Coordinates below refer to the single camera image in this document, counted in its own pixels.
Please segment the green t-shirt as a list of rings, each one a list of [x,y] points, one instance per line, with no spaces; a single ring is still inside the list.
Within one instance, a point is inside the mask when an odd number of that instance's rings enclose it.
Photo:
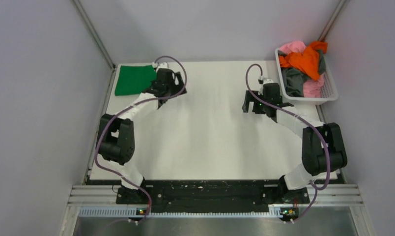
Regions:
[[[156,79],[156,71],[152,65],[121,66],[115,87],[115,96],[136,95],[151,86]]]

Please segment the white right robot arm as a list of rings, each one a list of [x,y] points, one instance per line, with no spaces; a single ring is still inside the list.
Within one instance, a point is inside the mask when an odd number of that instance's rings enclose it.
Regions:
[[[301,141],[301,163],[279,179],[277,196],[289,203],[301,189],[312,185],[324,190],[330,183],[331,173],[347,165],[340,126],[323,123],[298,112],[291,103],[284,103],[277,83],[263,84],[261,91],[246,90],[242,110],[266,115],[272,121],[290,130]]]

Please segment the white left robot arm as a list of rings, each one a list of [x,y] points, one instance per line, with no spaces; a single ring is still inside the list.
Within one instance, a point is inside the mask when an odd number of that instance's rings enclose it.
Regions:
[[[143,202],[147,195],[142,187],[144,177],[132,161],[136,149],[135,126],[169,99],[185,93],[181,73],[160,68],[150,86],[131,104],[114,115],[104,114],[100,119],[94,163],[99,169],[119,177],[122,188],[128,190],[128,197],[134,203]]]

